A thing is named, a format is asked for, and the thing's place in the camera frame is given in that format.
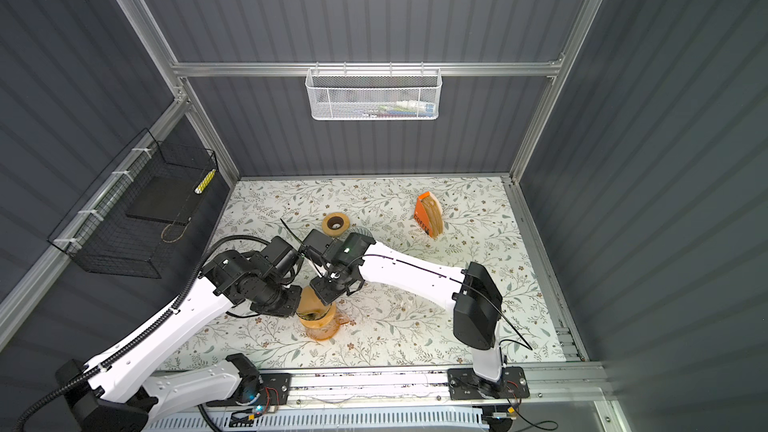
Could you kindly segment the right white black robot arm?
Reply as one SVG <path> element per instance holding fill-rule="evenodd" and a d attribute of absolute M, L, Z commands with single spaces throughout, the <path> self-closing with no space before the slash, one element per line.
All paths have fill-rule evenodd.
<path fill-rule="evenodd" d="M 446 372 L 452 400 L 517 402 L 530 397 L 522 368 L 505 365 L 498 334 L 499 322 L 506 319 L 503 298 L 483 265 L 430 263 L 360 233 L 340 240 L 314 230 L 300 252 L 316 267 L 318 276 L 310 286 L 325 305 L 375 283 L 419 296 L 449 313 L 454 338 L 472 354 L 471 367 Z"/>

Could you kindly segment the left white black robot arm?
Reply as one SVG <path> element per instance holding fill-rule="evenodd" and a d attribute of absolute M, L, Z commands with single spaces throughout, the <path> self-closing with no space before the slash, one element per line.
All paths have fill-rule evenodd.
<path fill-rule="evenodd" d="M 58 382 L 85 381 L 64 398 L 83 431 L 141 431 L 152 422 L 211 401 L 232 401 L 263 414 L 279 402 L 258 368 L 242 353 L 219 365 L 162 378 L 158 366 L 213 319 L 244 302 L 253 312 L 289 317 L 301 289 L 295 285 L 302 260 L 291 247 L 216 255 L 192 277 L 189 291 L 139 326 L 114 347 L 85 363 L 72 361 Z"/>

